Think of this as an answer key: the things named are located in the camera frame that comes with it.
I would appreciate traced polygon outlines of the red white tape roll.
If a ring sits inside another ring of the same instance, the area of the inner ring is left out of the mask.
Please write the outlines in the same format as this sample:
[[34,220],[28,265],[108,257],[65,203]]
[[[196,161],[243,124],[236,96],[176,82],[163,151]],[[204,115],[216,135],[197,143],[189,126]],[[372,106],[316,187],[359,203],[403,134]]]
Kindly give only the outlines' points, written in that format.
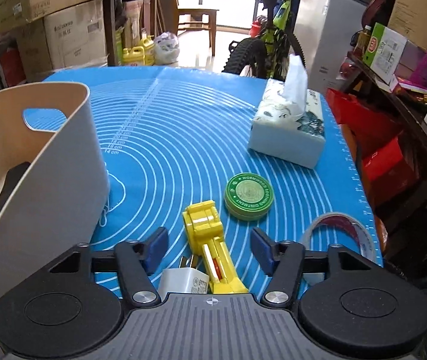
[[[326,251],[311,250],[310,239],[320,225],[335,226],[353,235],[359,245],[356,253],[342,244],[330,244]],[[388,273],[376,264],[377,248],[365,227],[353,217],[342,213],[327,213],[317,217],[304,232],[300,242],[305,248],[299,258],[299,273],[313,295],[332,296],[352,312],[348,297],[370,302],[376,291],[388,293],[395,287],[388,283]]]

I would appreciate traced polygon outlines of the white power adapter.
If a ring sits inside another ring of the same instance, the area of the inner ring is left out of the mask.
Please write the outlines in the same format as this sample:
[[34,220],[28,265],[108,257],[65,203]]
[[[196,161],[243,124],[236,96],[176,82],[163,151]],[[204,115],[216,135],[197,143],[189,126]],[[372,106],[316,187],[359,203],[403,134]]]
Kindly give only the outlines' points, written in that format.
[[179,267],[164,269],[158,287],[161,300],[169,293],[207,294],[209,290],[209,276],[197,269],[200,258],[192,255],[189,258],[181,257]]

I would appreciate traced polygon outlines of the beige plastic storage basket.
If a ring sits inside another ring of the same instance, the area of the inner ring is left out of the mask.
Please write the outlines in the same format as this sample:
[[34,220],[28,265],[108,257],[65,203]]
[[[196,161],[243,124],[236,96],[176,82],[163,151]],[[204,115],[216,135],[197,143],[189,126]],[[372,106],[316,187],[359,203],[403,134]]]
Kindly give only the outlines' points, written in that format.
[[89,242],[109,190],[86,85],[1,90],[0,297]]

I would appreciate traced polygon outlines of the green round ointment tin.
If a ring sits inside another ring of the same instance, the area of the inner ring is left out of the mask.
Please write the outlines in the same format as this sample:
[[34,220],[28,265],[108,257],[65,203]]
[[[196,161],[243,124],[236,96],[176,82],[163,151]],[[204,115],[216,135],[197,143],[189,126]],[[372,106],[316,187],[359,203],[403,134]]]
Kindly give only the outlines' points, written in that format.
[[274,190],[264,177],[243,172],[232,176],[224,192],[226,209],[246,222],[263,218],[273,205]]

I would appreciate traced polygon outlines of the white floral tissue pack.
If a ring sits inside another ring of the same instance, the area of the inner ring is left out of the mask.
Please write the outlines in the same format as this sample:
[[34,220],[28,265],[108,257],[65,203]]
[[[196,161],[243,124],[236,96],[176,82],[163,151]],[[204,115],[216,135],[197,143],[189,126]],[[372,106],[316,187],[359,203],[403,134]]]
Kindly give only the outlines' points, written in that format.
[[284,81],[269,79],[251,121],[250,150],[313,169],[325,146],[321,94],[308,88],[298,55],[289,55]]

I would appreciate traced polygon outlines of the blue silicone baking mat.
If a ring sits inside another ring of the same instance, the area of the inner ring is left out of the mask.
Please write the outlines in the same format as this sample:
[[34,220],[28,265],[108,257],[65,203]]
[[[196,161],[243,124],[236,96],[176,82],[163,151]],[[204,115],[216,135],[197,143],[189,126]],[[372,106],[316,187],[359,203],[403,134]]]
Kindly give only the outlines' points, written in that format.
[[298,241],[327,212],[342,212],[375,233],[374,215],[350,150],[329,110],[326,144],[314,169],[248,148],[251,120],[263,80],[171,67],[100,67],[57,72],[91,91],[99,144],[111,192],[91,240],[97,250],[140,240],[163,226],[169,248],[163,268],[189,254],[182,212],[214,201],[241,281],[260,294],[269,282],[250,249],[251,224],[227,210],[224,192],[233,176],[249,172],[268,180],[274,201],[259,222],[276,241]]

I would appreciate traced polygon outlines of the green white product box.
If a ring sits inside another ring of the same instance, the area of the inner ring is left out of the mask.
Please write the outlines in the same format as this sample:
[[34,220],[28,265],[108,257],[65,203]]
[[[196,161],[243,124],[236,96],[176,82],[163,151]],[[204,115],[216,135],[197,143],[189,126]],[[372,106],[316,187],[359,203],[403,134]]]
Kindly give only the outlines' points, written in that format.
[[362,62],[389,85],[406,44],[406,37],[377,23],[373,28]]

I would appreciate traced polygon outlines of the yellow detergent jug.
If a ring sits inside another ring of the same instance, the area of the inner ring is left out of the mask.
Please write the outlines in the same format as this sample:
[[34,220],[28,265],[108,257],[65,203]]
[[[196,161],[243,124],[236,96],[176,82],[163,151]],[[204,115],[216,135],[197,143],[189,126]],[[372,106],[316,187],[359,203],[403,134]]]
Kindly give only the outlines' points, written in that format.
[[122,54],[123,66],[144,66],[145,65],[145,49],[142,46],[132,48],[124,48]]

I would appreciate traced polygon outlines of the green black bicycle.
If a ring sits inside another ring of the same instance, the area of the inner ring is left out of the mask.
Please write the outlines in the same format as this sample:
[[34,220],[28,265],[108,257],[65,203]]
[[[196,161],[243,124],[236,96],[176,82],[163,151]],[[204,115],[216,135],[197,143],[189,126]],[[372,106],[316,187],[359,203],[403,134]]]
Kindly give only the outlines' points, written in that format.
[[289,55],[305,64],[303,49],[294,34],[300,0],[256,0],[267,10],[259,16],[259,32],[229,44],[223,72],[260,79],[285,80]]

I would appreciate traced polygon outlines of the white plastic bag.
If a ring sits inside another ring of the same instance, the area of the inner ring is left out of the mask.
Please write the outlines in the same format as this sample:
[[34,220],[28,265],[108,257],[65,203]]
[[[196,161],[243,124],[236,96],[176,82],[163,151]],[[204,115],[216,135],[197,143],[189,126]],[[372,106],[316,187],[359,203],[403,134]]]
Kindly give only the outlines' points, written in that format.
[[154,58],[156,65],[177,63],[179,54],[179,41],[174,33],[165,32],[154,39]]

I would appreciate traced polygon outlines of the white appliance cabinet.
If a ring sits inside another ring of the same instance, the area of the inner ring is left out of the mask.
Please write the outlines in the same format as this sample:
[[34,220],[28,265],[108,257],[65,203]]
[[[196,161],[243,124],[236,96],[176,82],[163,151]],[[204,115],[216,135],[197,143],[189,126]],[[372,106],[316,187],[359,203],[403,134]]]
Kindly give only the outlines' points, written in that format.
[[294,34],[308,73],[308,87],[321,94],[339,89],[340,65],[351,49],[352,36],[362,28],[370,0],[300,0]]

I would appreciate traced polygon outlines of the stacked wrapped cardboard boxes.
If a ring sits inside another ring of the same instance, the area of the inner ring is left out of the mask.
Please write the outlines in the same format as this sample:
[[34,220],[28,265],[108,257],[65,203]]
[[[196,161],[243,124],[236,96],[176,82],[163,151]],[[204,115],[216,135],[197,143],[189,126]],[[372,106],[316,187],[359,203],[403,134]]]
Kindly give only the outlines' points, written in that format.
[[0,33],[16,38],[28,82],[107,64],[102,0],[0,0]]

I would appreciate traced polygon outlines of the wooden chair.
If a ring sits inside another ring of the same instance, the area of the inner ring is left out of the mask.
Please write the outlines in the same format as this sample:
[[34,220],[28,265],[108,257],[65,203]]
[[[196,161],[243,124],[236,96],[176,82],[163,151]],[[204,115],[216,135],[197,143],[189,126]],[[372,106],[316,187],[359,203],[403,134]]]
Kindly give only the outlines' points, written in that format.
[[173,33],[207,31],[209,34],[209,48],[212,57],[216,56],[217,17],[218,9],[209,7],[203,0],[181,4],[175,0],[173,8]]

